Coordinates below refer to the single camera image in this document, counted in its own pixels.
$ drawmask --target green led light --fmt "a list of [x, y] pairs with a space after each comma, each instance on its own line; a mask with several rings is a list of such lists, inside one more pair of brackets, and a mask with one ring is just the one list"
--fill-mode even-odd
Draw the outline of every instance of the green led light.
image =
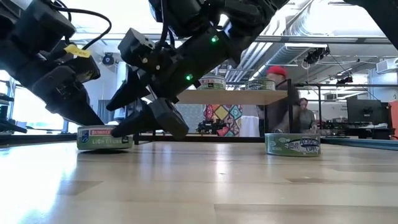
[[212, 43], [215, 43], [217, 41], [218, 41], [218, 37], [217, 36], [214, 36], [214, 37], [211, 38], [211, 42]]
[[193, 75], [191, 75], [191, 74], [189, 74], [189, 75], [187, 75], [186, 77], [185, 77], [185, 79], [187, 79], [187, 80], [191, 80], [193, 78]]

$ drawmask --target yellow tag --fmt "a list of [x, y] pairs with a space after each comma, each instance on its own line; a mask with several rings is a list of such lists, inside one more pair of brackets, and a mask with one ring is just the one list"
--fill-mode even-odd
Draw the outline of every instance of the yellow tag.
[[64, 50], [70, 54], [76, 55], [77, 57], [89, 58], [91, 55], [90, 51], [79, 49], [73, 44], [68, 45], [68, 47], [65, 47]]

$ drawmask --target colorful artwork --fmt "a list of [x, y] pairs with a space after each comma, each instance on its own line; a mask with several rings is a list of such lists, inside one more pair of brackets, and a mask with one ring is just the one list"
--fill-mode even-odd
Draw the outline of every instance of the colorful artwork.
[[222, 119], [226, 127], [218, 131], [220, 136], [239, 137], [242, 105], [206, 105], [206, 119]]

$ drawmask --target green tuna can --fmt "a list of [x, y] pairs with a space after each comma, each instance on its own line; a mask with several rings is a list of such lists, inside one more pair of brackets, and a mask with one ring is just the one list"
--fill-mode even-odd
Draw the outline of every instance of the green tuna can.
[[114, 138], [111, 131], [114, 126], [82, 126], [77, 129], [77, 148], [92, 149], [129, 149], [132, 147], [132, 136]]
[[226, 80], [218, 75], [205, 75], [199, 79], [200, 86], [198, 90], [225, 90]]
[[255, 78], [246, 82], [247, 90], [275, 90], [275, 82], [268, 78]]
[[266, 134], [266, 152], [275, 156], [318, 157], [320, 134]]

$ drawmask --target ceiling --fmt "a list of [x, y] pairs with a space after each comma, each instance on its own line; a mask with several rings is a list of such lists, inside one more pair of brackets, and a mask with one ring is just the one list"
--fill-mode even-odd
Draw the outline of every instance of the ceiling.
[[[13, 1], [22, 7], [26, 7], [30, 2], [30, 0]], [[63, 1], [68, 7], [102, 13], [113, 22], [109, 35], [91, 48], [97, 54], [98, 61], [105, 52], [117, 52], [120, 40], [130, 27], [144, 34], [161, 32], [162, 24], [156, 23], [152, 18], [147, 0]], [[102, 19], [84, 14], [74, 14], [73, 24], [77, 29], [74, 40], [81, 44], [88, 42], [107, 28], [107, 23]], [[384, 37], [364, 9], [347, 6], [341, 0], [291, 0], [273, 17], [262, 35]], [[335, 59], [344, 64], [342, 65], [344, 69], [360, 66], [357, 68], [360, 71], [360, 68], [374, 67], [371, 63], [345, 63], [358, 58], [360, 61], [376, 62], [382, 57], [398, 57], [398, 51], [392, 45], [386, 44], [330, 44], [329, 46]], [[321, 82], [342, 71], [333, 57], [326, 57], [320, 62], [322, 65], [311, 66], [307, 74], [307, 70], [302, 67], [302, 60], [310, 49], [310, 47], [289, 48], [280, 43], [255, 42], [243, 52], [242, 62], [238, 67], [240, 70], [230, 70], [222, 75], [230, 82], [243, 82], [256, 75], [257, 71], [264, 74], [267, 65], [275, 61], [284, 65], [297, 65], [287, 67], [290, 77], [295, 82]]]

